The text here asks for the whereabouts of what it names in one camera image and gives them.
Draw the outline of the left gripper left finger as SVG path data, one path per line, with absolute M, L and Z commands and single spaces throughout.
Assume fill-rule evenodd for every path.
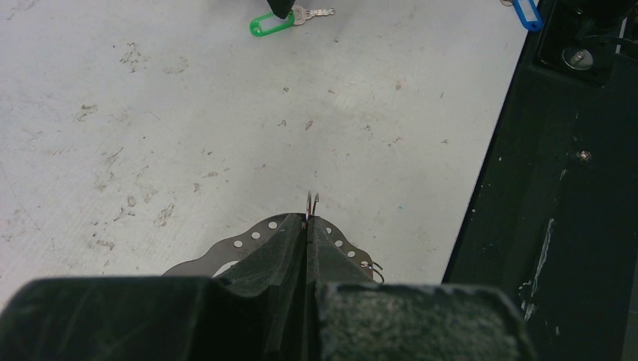
M 305 219 L 217 277 L 48 278 L 1 315 L 3 360 L 304 360 Z

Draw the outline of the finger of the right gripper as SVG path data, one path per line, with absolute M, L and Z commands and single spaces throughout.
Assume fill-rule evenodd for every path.
M 267 0 L 267 2 L 272 13 L 279 19 L 283 20 L 288 17 L 295 4 L 295 0 Z

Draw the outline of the green tagged key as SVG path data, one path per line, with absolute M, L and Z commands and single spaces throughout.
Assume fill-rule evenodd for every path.
M 301 26 L 314 17 L 326 17 L 334 14 L 334 8 L 306 9 L 301 5 L 294 5 L 284 19 L 277 17 L 272 12 L 254 18 L 250 22 L 249 31 L 255 37 L 264 37 L 293 26 Z

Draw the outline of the large metal key ring plate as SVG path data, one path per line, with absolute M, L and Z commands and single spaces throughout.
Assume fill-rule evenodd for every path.
M 164 275 L 217 277 L 259 249 L 277 233 L 288 215 L 288 213 L 277 214 L 261 220 L 242 234 L 216 242 L 203 256 L 171 267 Z M 385 282 L 383 268 L 366 251 L 349 242 L 344 233 L 333 223 L 325 220 L 324 225 L 331 244 L 340 249 L 350 261 L 361 267 L 368 277 L 380 284 Z

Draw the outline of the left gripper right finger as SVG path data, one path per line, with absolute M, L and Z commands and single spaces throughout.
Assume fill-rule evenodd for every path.
M 311 360 L 534 360 L 527 327 L 492 287 L 380 284 L 308 222 Z

